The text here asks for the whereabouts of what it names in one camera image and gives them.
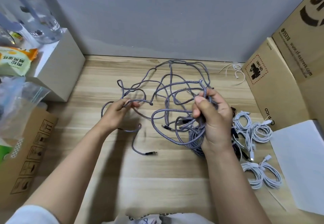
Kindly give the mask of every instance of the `person's right arm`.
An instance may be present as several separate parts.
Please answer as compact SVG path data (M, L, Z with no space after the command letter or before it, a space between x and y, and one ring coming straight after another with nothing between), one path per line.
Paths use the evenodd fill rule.
M201 96L195 97L192 110L194 117L202 113L206 118L206 138L201 147L219 223L270 224L232 148L232 110L215 90L208 89L207 95L218 103L218 110Z

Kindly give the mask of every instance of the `food wrapper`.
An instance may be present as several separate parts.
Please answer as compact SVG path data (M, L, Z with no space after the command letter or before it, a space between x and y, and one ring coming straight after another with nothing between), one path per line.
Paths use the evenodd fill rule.
M0 75L26 75L37 54L37 48L20 49L0 46Z

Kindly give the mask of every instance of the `light wood tabletop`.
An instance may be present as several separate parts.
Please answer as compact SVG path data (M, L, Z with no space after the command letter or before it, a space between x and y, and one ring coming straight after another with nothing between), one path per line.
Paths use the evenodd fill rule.
M104 103L121 97L117 80L122 79L125 87L139 82L147 70L165 61L153 58L129 58L110 56L86 56L87 61L75 89L67 103L50 103L49 111L59 117L55 131L48 142L43 161L35 177L33 187L37 187L62 161L84 134L100 119ZM234 76L229 67L218 73L228 63L204 61L210 72L211 85L223 95L237 111L249 111L254 122L263 121L258 106L247 82ZM199 80L200 74L189 66L174 65L173 71L186 80ZM160 80L169 72L168 65L161 66L149 75L152 80ZM155 83L147 83L143 89L148 95L156 89ZM132 93L128 97L139 98ZM177 96L186 100L189 96L182 92ZM140 111L151 116L152 112L164 108L164 100L158 98L153 106L144 104ZM140 217L148 213L194 212L217 222L216 211L211 199L206 161L190 149L173 144L160 136L149 120L137 115L133 110L127 115L123 128L139 131L135 147L142 152L157 151L156 156L142 156L131 148L133 133L113 132L105 141L96 164L87 192L75 223L101 223L113 220L119 213ZM158 127L164 119L156 121ZM268 161L280 167L270 143L257 144L256 162L271 154ZM323 217L298 210L284 181L279 190L263 186L255 194L273 223L319 223Z

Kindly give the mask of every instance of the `gray wall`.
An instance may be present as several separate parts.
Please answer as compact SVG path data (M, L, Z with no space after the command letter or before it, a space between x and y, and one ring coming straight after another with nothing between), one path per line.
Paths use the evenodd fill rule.
M84 54L245 62L302 0L47 0Z

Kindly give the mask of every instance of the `white sleeve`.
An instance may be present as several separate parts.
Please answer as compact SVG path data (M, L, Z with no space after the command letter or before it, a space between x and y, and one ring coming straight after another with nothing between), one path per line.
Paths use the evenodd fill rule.
M25 205L20 207L6 224L60 224L48 210L36 206Z

